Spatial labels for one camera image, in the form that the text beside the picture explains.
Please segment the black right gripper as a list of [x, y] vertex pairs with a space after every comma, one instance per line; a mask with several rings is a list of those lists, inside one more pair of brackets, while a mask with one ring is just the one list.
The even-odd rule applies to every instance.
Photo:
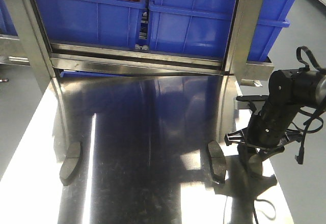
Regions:
[[252, 114], [246, 128], [225, 135], [227, 146], [239, 144], [272, 154], [283, 152], [287, 144], [301, 142], [303, 133], [288, 128], [300, 105], [275, 105], [267, 95], [237, 96], [235, 104], [237, 109], [250, 109]]

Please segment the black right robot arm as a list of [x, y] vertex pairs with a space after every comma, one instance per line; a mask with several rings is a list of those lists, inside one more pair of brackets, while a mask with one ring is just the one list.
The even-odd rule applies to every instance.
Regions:
[[265, 159], [298, 142], [296, 160], [303, 163], [307, 134], [323, 128], [311, 130], [310, 126], [315, 120], [324, 123], [325, 71], [278, 70], [270, 76], [268, 95], [238, 96], [235, 100], [252, 114], [246, 128], [225, 135], [226, 145], [237, 144], [240, 154], [251, 151]]

